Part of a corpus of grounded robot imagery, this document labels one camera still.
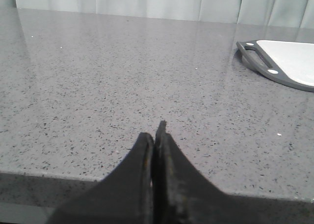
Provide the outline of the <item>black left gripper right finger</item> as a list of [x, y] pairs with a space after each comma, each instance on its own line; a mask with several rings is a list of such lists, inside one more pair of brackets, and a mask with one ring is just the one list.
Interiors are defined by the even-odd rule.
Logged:
[[161, 121], [155, 140], [155, 223], [312, 224], [314, 204], [224, 193], [179, 149]]

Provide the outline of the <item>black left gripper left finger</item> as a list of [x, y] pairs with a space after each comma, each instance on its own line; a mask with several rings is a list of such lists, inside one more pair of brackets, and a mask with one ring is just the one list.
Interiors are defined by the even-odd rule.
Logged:
[[123, 161], [101, 182], [59, 206], [49, 224], [151, 224], [154, 140], [140, 133]]

